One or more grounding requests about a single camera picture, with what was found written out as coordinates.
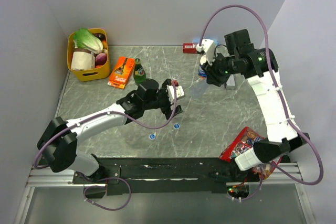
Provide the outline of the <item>clear plastic bottle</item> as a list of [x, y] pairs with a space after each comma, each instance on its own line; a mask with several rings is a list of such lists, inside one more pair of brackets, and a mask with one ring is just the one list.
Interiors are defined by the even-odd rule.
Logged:
[[204, 95], [208, 87], [209, 85], [207, 83], [207, 79], [199, 78], [190, 87], [190, 97], [194, 100], [200, 99]]

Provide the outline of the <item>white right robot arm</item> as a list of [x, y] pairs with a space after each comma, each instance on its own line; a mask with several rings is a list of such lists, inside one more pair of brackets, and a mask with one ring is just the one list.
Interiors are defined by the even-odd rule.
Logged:
[[291, 126], [295, 117], [286, 101], [280, 98], [281, 85], [274, 84], [280, 81], [280, 75], [273, 52], [256, 49], [245, 29], [226, 35], [225, 40], [225, 54], [216, 52], [214, 41], [201, 42], [199, 51], [206, 56], [202, 65], [206, 82], [220, 87], [233, 74], [244, 76], [256, 95], [267, 128], [265, 140], [234, 158], [235, 165], [230, 167], [229, 174], [239, 182], [248, 175], [249, 169], [288, 154], [305, 144], [305, 140]]

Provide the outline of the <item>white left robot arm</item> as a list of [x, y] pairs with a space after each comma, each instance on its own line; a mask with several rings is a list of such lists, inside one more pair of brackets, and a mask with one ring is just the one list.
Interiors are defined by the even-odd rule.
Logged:
[[103, 179], [104, 170], [93, 154], [78, 150], [79, 143], [131, 122], [149, 129], [150, 126], [138, 120], [147, 110], [159, 109], [166, 118], [164, 125], [167, 125], [181, 113], [177, 101], [184, 95], [182, 86], [176, 80], [166, 79], [159, 85], [155, 80], [147, 79], [103, 110], [68, 121], [54, 118], [37, 143], [38, 153], [33, 166], [35, 169], [49, 167], [54, 173], [71, 169], [84, 174], [92, 183], [98, 183]]

